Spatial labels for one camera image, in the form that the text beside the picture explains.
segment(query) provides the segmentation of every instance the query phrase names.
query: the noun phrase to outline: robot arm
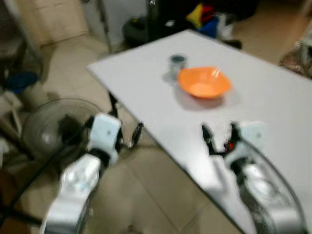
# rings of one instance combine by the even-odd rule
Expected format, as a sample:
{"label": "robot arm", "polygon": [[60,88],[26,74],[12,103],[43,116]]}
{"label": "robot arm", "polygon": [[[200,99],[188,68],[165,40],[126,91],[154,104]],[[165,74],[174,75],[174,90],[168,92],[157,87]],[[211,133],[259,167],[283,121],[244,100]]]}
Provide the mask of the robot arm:
{"label": "robot arm", "polygon": [[221,155],[235,174],[241,201],[249,210],[257,233],[305,233],[303,212],[292,189],[287,185],[289,194],[282,193],[267,173],[269,165],[258,163],[264,148],[265,132],[261,122],[232,124],[232,135],[225,143],[225,151],[217,152],[211,131],[203,125],[203,138],[209,154]]}
{"label": "robot arm", "polygon": [[59,193],[50,206],[40,234],[79,234],[89,213],[90,200],[105,169],[117,162],[120,120],[95,117],[88,144],[89,153],[73,163],[61,176]]}

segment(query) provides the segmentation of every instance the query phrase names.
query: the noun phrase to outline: small can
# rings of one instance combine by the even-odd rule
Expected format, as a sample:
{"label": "small can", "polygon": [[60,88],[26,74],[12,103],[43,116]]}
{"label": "small can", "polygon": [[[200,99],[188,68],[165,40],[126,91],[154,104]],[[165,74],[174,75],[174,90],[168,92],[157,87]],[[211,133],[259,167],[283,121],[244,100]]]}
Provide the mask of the small can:
{"label": "small can", "polygon": [[170,75],[173,80],[177,80],[178,74],[186,68],[186,58],[182,55],[172,55],[170,57]]}

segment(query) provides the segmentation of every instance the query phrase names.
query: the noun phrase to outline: yellow object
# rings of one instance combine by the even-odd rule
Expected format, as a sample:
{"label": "yellow object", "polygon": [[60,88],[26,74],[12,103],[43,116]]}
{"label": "yellow object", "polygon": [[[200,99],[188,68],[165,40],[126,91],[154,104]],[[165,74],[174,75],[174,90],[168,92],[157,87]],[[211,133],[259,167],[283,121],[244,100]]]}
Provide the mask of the yellow object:
{"label": "yellow object", "polygon": [[201,15],[203,14],[203,4],[197,5],[194,11],[187,15],[186,19],[196,28],[201,28]]}

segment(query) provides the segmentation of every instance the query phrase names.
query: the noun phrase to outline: door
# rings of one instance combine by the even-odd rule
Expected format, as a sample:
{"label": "door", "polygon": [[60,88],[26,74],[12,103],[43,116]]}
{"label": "door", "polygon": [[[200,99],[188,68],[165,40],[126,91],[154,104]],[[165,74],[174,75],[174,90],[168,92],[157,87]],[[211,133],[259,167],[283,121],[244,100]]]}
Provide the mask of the door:
{"label": "door", "polygon": [[17,0],[21,16],[38,44],[87,32],[78,0]]}

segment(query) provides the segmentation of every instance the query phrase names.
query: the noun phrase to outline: blue cloth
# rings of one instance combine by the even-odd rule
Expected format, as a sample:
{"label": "blue cloth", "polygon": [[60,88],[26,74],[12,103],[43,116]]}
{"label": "blue cloth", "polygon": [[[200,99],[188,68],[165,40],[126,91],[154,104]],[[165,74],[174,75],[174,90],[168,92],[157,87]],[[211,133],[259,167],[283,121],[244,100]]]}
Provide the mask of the blue cloth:
{"label": "blue cloth", "polygon": [[197,29],[197,31],[215,39],[217,36],[218,23],[219,23],[218,17],[213,17],[212,21],[207,23],[202,28]]}
{"label": "blue cloth", "polygon": [[28,86],[33,85],[38,81],[38,76],[34,72],[20,72],[10,76],[5,81],[5,88],[15,94],[20,94]]}

